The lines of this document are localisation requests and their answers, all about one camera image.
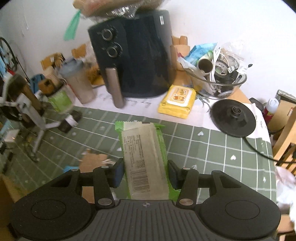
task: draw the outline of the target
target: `blue package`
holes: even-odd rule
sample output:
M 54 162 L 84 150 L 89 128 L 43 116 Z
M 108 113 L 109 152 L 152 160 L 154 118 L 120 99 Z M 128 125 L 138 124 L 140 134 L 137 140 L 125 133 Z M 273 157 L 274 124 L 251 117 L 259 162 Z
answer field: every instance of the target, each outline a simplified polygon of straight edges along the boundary
M 195 45 L 190 53 L 184 58 L 186 61 L 196 66 L 198 60 L 207 52 L 213 51 L 217 43 Z
M 79 167 L 65 166 L 63 172 L 65 173 L 65 172 L 67 172 L 67 171 L 69 171 L 71 169 L 79 169 Z

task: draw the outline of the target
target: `air fryer knob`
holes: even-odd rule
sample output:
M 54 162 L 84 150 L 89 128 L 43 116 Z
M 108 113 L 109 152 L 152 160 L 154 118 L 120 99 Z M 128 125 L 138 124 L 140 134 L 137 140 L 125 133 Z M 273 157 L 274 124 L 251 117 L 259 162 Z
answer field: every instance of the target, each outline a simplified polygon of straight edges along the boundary
M 111 41 L 115 37 L 115 30 L 113 28 L 105 28 L 101 31 L 102 37 L 106 41 Z
M 121 53 L 121 47 L 119 44 L 114 44 L 113 46 L 110 46 L 107 48 L 107 54 L 111 58 L 116 58 Z

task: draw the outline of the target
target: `power cord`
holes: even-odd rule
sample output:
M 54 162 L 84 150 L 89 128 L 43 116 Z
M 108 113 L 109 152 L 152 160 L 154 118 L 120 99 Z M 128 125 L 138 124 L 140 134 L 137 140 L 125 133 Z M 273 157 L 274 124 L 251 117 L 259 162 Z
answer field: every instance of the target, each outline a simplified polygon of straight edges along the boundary
M 274 134 L 279 133 L 280 131 L 282 131 L 284 128 L 285 128 L 285 126 L 282 129 L 278 130 L 278 131 L 270 131 L 270 130 L 268 130 L 268 134 L 269 134 L 269 136 L 274 135 Z
M 278 161 L 278 160 L 275 160 L 275 159 L 273 159 L 273 158 L 270 158 L 270 157 L 268 157 L 268 156 L 266 156 L 266 155 L 264 155 L 264 154 L 262 154 L 261 152 L 259 152 L 255 147 L 253 147 L 251 144 L 250 144 L 250 142 L 247 140 L 247 138 L 246 137 L 243 137 L 243 140 L 245 141 L 245 143 L 254 151 L 254 152 L 256 152 L 257 154 L 259 154 L 260 156 L 262 156 L 262 157 L 264 157 L 264 158 L 266 158 L 266 159 L 269 159 L 269 160 L 271 160 L 271 161 L 274 161 L 274 162 L 277 162 L 277 163 L 296 163 L 296 162 L 294 162 L 294 161 Z

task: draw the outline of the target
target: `green snack package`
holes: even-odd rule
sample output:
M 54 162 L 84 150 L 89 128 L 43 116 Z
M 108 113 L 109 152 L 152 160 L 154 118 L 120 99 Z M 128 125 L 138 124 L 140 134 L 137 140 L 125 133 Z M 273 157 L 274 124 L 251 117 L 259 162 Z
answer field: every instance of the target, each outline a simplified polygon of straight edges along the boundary
M 180 190 L 174 190 L 169 181 L 168 159 L 161 132 L 163 127 L 156 123 L 115 122 L 126 159 L 125 176 L 130 199 L 178 199 Z

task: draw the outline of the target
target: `air fryer handle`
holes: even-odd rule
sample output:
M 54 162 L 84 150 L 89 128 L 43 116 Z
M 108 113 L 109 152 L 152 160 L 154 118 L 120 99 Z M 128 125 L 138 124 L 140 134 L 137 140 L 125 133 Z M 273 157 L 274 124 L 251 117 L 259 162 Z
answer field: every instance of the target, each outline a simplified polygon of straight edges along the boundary
M 124 99 L 121 93 L 119 78 L 117 74 L 117 68 L 106 68 L 107 81 L 109 85 L 109 91 L 113 98 L 113 103 L 116 108 L 124 107 Z

